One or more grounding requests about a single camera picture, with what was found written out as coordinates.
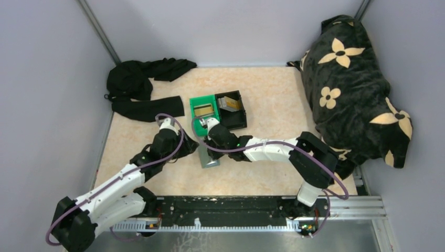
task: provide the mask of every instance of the gray wall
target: gray wall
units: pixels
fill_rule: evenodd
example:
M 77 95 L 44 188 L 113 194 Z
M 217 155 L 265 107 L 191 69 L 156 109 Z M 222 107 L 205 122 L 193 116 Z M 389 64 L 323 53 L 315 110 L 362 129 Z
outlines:
M 76 1 L 1 1 L 0 56 L 0 251 L 61 251 L 45 232 L 91 186 L 113 63 Z
M 364 165 L 401 251 L 443 251 L 445 213 L 445 1 L 374 1 L 363 20 L 391 101 L 414 125 L 405 168 Z
M 200 66 L 283 66 L 320 22 L 362 0 L 88 0 L 121 60 L 187 58 Z

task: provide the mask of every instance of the table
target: table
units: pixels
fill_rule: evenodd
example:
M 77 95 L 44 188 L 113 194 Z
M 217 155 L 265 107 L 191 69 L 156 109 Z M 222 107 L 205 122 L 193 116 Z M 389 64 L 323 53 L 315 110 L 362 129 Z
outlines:
M 247 128 L 236 135 L 288 139 L 302 131 L 316 135 L 312 112 L 300 73 L 291 67 L 196 68 L 173 82 L 154 81 L 152 100 L 181 96 L 185 116 L 178 117 L 192 136 L 189 98 L 239 90 L 247 114 Z M 95 186 L 122 169 L 158 133 L 156 123 L 114 114 Z M 145 186 L 156 195 L 296 195 L 303 182 L 291 164 L 235 162 L 224 156 L 221 165 L 203 169 L 198 153 L 166 164 Z M 357 191 L 352 176 L 343 181 L 351 195 Z M 335 184 L 330 187 L 343 195 Z

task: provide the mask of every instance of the black fabric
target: black fabric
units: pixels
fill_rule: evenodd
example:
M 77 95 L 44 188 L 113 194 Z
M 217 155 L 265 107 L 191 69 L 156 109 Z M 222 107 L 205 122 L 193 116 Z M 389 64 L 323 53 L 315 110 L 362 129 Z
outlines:
M 306 98 L 316 129 L 340 155 L 336 173 L 348 177 L 368 159 L 402 168 L 412 134 L 408 113 L 389 101 L 366 30 L 346 15 L 322 22 L 320 37 L 300 61 Z
M 154 122 L 159 113 L 173 117 L 184 116 L 184 105 L 180 96 L 167 97 L 153 101 L 113 102 L 111 109 L 127 118 L 143 122 Z
M 107 89 L 110 93 L 105 97 L 113 102 L 111 108 L 114 112 L 133 120 L 153 122 L 155 115 L 161 112 L 174 117 L 183 116 L 184 106 L 180 97 L 150 101 L 153 85 L 149 78 L 173 81 L 195 67 L 196 63 L 186 59 L 125 61 L 108 74 Z

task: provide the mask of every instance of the floral blanket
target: floral blanket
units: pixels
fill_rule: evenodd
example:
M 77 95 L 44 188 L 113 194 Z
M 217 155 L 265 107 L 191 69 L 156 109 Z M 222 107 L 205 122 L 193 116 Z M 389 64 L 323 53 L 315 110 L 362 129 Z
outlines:
M 339 154 L 336 173 L 345 179 L 357 165 L 383 158 L 402 168 L 412 135 L 409 114 L 389 101 L 363 25 L 346 15 L 321 24 L 320 37 L 300 61 L 306 98 L 323 141 Z

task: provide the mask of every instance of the gray floor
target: gray floor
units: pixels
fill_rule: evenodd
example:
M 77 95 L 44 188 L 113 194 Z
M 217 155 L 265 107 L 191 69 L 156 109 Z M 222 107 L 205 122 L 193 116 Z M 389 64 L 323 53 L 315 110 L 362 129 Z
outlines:
M 134 234 L 118 233 L 122 237 Z M 379 251 L 368 221 L 329 221 L 314 239 L 297 238 L 296 233 L 158 233 L 132 243 L 100 235 L 88 252 L 270 252 L 270 251 Z

